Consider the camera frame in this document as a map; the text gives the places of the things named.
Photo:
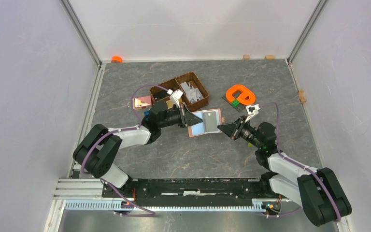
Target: orange toy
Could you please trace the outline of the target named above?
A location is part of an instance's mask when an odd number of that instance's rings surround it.
[[[241,94],[237,97],[237,99],[235,99],[233,94],[237,91],[241,92]],[[234,85],[233,87],[229,88],[225,96],[229,103],[232,103],[234,100],[237,100],[241,104],[251,105],[255,102],[255,94],[243,85]]]
[[[121,57],[118,57],[118,56],[112,57],[112,63],[121,63],[121,62],[123,62]]]

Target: brown basket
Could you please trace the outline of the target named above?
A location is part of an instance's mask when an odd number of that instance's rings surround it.
[[[160,84],[160,86],[165,87],[167,89],[172,89],[173,91],[177,89],[181,89],[181,91],[184,92],[184,89],[181,88],[180,86],[180,84],[183,82],[189,82],[194,88],[198,88],[203,96],[203,99],[198,100],[194,103],[190,103],[190,101],[188,100],[185,94],[181,97],[183,102],[186,103],[187,108],[191,112],[201,109],[202,107],[208,105],[208,92],[194,72],[189,72],[181,76],[178,76],[176,78],[173,78],[169,81],[163,82]],[[158,87],[151,87],[150,95],[151,95],[151,101],[153,103],[156,101],[168,101],[170,99],[169,96],[163,99],[155,99],[155,95],[161,91],[163,90]]]

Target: small box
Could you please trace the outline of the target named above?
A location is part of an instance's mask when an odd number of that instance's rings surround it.
[[[181,99],[189,109],[189,111],[193,112],[198,109],[201,109],[202,107],[208,105],[208,92],[205,89],[205,87],[202,85],[200,79],[197,77],[197,75],[194,72],[185,73],[181,76],[178,76],[176,78],[173,78],[171,80],[168,80],[166,82],[163,82],[159,84],[160,86],[171,89],[173,91],[177,89],[181,89],[182,92],[184,92],[184,89],[180,86],[181,83],[188,82],[190,85],[192,85],[194,88],[198,88],[200,93],[202,94],[202,99],[191,103],[188,98],[185,96],[185,94],[182,95]],[[170,99],[169,95],[165,93],[164,90],[158,88],[158,87],[151,87],[150,88],[150,95],[151,95],[151,101],[154,103],[156,101],[168,101]]]

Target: white wall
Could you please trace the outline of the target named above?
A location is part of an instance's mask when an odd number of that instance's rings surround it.
[[[43,230],[95,71],[58,0],[0,0],[0,232]]]
[[[102,60],[286,58],[318,0],[71,0]]]
[[[371,1],[333,0],[293,62],[323,161],[371,231]]]

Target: gray stone surface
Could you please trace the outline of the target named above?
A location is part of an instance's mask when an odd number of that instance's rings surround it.
[[[93,123],[120,128],[138,121],[129,107],[132,93],[145,84],[158,84],[194,71],[209,92],[209,105],[221,108],[226,122],[246,112],[237,112],[222,99],[234,84],[251,89],[256,103],[280,104],[281,149],[289,156],[314,167],[321,167],[309,125],[298,100],[297,89],[284,60],[180,61],[107,64],[100,88]],[[145,87],[136,96],[148,94]],[[251,120],[276,124],[274,106],[261,109]],[[134,178],[256,177],[267,170],[257,164],[256,148],[243,139],[207,134],[189,138],[187,129],[171,126],[150,145],[134,146],[117,153],[115,164]]]

